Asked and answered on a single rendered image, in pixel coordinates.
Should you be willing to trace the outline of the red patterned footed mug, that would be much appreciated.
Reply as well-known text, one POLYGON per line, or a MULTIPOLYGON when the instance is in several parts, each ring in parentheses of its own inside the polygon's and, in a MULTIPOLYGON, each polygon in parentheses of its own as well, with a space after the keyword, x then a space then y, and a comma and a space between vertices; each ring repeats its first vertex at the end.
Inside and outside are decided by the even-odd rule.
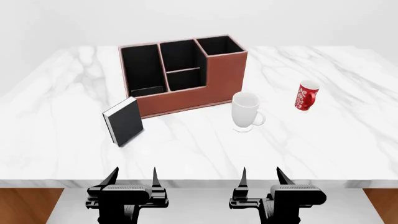
POLYGON ((311 80, 302 81, 295 99, 295 108, 303 113, 307 113, 315 103, 319 89, 320 86, 316 82, 311 80))

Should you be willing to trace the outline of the brown leather desk caddy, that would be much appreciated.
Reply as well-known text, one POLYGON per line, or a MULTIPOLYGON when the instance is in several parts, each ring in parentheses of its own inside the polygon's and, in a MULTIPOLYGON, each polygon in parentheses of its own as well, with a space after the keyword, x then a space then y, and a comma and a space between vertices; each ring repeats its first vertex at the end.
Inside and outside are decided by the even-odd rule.
POLYGON ((230 35, 118 47, 127 96, 143 119, 231 102, 248 52, 230 35))

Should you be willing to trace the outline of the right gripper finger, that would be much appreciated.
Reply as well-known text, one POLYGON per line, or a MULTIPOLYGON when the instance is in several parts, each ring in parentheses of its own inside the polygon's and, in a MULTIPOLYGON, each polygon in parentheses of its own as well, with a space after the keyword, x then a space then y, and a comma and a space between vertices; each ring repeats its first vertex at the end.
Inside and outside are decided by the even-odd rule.
POLYGON ((246 168, 243 168, 243 174, 239 185, 233 190, 234 199, 247 199, 249 188, 247 185, 246 168))
POLYGON ((276 168, 276 172, 277 172, 279 184, 281 184, 281 185, 294 185, 294 184, 295 184, 292 180, 290 180, 290 179, 283 173, 283 171, 282 171, 279 167, 276 168))

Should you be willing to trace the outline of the white footed mug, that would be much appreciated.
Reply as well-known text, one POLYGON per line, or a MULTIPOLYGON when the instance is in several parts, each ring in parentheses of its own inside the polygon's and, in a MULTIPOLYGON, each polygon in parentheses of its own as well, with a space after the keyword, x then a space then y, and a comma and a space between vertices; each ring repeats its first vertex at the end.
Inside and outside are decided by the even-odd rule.
POLYGON ((231 101, 231 116, 235 127, 240 133, 250 132, 253 126, 265 123, 266 117, 259 111, 259 97, 253 93, 240 91, 233 95, 231 101))

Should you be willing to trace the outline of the black hardcover book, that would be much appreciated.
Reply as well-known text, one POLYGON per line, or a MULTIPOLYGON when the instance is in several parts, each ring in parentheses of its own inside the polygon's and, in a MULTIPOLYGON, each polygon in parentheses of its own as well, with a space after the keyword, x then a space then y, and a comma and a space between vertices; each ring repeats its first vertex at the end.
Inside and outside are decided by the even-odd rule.
POLYGON ((118 147, 123 147, 144 130, 137 99, 132 96, 106 110, 103 118, 118 147))

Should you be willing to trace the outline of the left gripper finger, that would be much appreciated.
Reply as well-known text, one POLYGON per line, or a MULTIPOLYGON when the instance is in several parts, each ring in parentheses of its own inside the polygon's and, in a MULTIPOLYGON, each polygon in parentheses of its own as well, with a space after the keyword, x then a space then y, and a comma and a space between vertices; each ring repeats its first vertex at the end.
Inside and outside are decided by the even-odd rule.
POLYGON ((116 183, 119 168, 116 167, 106 179, 104 179, 100 184, 88 188, 88 195, 98 195, 101 190, 103 190, 108 185, 113 185, 116 183))
POLYGON ((153 177, 152 177, 152 197, 167 197, 166 189, 161 186, 158 176, 156 167, 153 169, 153 177))

